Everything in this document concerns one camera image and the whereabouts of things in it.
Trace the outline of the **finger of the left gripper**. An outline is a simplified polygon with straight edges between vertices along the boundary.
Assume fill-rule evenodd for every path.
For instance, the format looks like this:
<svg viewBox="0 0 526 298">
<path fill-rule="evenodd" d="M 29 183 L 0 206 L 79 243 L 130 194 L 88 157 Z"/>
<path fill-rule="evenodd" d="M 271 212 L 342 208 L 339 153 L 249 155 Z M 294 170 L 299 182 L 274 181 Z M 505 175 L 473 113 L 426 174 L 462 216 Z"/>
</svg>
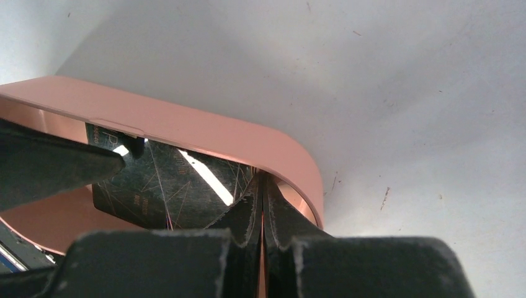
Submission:
<svg viewBox="0 0 526 298">
<path fill-rule="evenodd" d="M 110 179 L 122 155 L 1 120 L 1 210 Z"/>
</svg>

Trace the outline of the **pink oval tray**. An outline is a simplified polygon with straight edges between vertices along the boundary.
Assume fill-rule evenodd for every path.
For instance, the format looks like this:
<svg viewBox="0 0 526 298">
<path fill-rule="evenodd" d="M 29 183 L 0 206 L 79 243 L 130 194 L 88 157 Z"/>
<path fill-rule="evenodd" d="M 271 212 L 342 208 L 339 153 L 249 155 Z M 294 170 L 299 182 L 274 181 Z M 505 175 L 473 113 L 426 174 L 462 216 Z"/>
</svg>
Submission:
<svg viewBox="0 0 526 298">
<path fill-rule="evenodd" d="M 257 124 L 160 101 L 64 76 L 44 76 L 1 86 L 1 117 L 52 135 L 86 143 L 86 124 L 97 142 L 117 132 L 238 162 L 273 174 L 286 198 L 323 226 L 323 184 L 309 153 L 288 135 Z M 97 209 L 83 186 L 11 207 L 1 222 L 24 240 L 63 254 L 80 235 L 95 230 L 143 230 Z"/>
</svg>

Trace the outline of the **black credit card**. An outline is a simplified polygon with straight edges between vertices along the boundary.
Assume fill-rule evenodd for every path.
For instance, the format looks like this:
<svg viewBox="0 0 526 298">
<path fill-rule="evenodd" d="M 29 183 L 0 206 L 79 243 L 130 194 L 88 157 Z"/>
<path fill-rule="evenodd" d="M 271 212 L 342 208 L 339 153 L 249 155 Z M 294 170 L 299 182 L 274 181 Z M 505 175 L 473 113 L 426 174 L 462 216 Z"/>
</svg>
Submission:
<svg viewBox="0 0 526 298">
<path fill-rule="evenodd" d="M 243 196 L 252 166 L 86 124 L 89 145 L 126 166 L 92 185 L 95 208 L 147 229 L 204 228 Z"/>
</svg>

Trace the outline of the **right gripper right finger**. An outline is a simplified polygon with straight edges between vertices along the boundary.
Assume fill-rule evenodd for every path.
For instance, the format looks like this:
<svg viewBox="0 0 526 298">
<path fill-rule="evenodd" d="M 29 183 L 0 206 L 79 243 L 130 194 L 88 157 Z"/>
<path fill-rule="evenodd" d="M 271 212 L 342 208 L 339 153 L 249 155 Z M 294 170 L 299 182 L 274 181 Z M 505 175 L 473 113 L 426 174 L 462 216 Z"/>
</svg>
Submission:
<svg viewBox="0 0 526 298">
<path fill-rule="evenodd" d="M 432 237 L 337 238 L 262 177 L 269 297 L 473 297 L 450 247 Z"/>
</svg>

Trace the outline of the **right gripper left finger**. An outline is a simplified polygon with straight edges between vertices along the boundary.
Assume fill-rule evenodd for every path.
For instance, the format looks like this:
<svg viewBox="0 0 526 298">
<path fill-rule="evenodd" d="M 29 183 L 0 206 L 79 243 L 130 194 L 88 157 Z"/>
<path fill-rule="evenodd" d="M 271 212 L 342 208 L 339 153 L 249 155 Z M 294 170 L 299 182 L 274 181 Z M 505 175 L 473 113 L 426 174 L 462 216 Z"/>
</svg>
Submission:
<svg viewBox="0 0 526 298">
<path fill-rule="evenodd" d="M 261 174 L 204 229 L 102 231 L 55 267 L 1 276 L 2 297 L 256 297 Z"/>
</svg>

